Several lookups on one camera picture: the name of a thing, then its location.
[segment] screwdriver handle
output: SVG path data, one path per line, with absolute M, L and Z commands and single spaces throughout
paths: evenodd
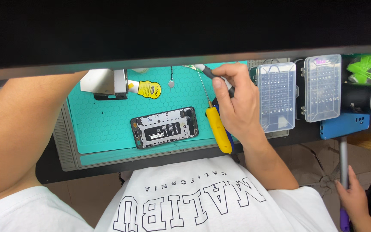
M 223 123 L 221 122 L 219 112 L 215 107 L 206 109 L 207 118 L 210 123 L 211 130 L 213 131 L 214 138 L 220 150 L 224 153 L 231 154 L 233 147 L 225 132 Z

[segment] black cylinder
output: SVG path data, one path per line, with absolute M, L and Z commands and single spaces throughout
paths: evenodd
M 347 113 L 369 113 L 371 85 L 343 83 L 341 87 L 341 111 Z

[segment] disassembled smartphone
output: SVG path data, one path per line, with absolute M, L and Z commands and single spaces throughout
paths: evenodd
M 198 135 L 197 119 L 193 107 L 134 118 L 130 123 L 138 149 Z

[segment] person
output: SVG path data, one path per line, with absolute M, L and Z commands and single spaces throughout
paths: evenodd
M 60 108 L 86 73 L 10 79 L 0 91 L 0 231 L 93 230 L 35 176 Z M 337 231 L 317 191 L 299 188 L 268 143 L 247 66 L 223 64 L 213 74 L 235 87 L 230 99 L 225 82 L 212 81 L 247 169 L 224 155 L 136 170 L 95 231 Z
M 368 210 L 367 196 L 360 185 L 352 166 L 349 165 L 349 189 L 335 181 L 340 201 L 350 217 L 352 230 L 357 232 L 371 232 L 371 216 Z

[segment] white t-shirt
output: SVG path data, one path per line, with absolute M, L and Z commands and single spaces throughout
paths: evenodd
M 337 231 L 317 191 L 266 191 L 229 156 L 134 171 L 95 228 L 159 230 Z M 92 228 L 47 188 L 32 187 L 0 200 L 0 231 Z

